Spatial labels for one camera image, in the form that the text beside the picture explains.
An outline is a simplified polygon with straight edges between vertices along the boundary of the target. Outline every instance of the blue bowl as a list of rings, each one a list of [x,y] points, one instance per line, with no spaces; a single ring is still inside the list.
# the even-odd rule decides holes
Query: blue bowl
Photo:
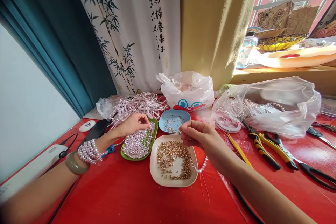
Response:
[[[189,113],[184,110],[166,110],[160,117],[159,128],[168,134],[181,135],[179,127],[190,120]]]

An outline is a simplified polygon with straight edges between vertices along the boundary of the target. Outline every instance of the white wall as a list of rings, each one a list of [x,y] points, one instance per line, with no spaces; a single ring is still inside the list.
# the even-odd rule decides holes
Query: white wall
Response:
[[[0,24],[0,182],[79,117]]]

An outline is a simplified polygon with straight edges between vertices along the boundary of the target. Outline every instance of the cartoon print on bag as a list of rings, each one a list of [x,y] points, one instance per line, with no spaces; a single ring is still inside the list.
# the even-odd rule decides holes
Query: cartoon print on bag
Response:
[[[188,107],[188,102],[187,102],[186,99],[181,99],[181,100],[178,101],[178,103],[173,102],[173,104],[175,105],[173,107],[173,109],[186,110],[186,111],[192,111],[192,110],[198,109],[200,107],[204,107],[206,105],[205,103],[196,101],[191,105],[191,107]]]

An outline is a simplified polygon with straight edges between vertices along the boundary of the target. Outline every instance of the green tray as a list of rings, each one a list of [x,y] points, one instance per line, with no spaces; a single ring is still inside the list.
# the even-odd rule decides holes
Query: green tray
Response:
[[[122,144],[122,147],[121,147],[121,150],[120,150],[120,153],[121,153],[121,156],[123,157],[123,158],[125,158],[125,159],[127,159],[127,160],[130,160],[130,161],[140,161],[140,160],[143,160],[143,159],[145,159],[146,157],[148,157],[149,156],[149,154],[151,153],[151,151],[152,151],[152,146],[153,146],[153,143],[154,143],[154,141],[155,141],[155,138],[156,138],[156,134],[157,134],[157,132],[158,132],[158,121],[155,119],[155,118],[153,118],[153,119],[150,119],[150,118],[148,118],[148,120],[150,121],[150,122],[153,122],[154,124],[155,124],[155,130],[154,130],[154,132],[153,132],[153,139],[152,139],[152,142],[150,143],[150,147],[149,147],[149,152],[148,152],[148,154],[146,155],[146,156],[144,156],[143,158],[140,158],[140,159],[133,159],[133,158],[130,158],[129,156],[126,156],[125,154],[124,154],[124,152],[123,152],[123,148],[124,148],[124,145],[125,145],[125,143],[123,143]]]

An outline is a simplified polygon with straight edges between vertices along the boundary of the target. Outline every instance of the bracelet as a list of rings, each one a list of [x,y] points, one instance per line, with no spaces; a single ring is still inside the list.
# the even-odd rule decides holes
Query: bracelet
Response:
[[[104,153],[99,153],[96,143],[96,139],[84,142],[82,146],[78,149],[78,155],[84,163],[96,164],[97,161],[102,162],[102,156]]]
[[[69,168],[70,171],[72,171],[73,173],[75,173],[76,175],[82,175],[84,173],[86,173],[89,170],[89,167],[81,167],[77,164],[75,158],[74,158],[74,154],[76,152],[71,152],[65,160],[65,164],[67,165],[67,167]]]

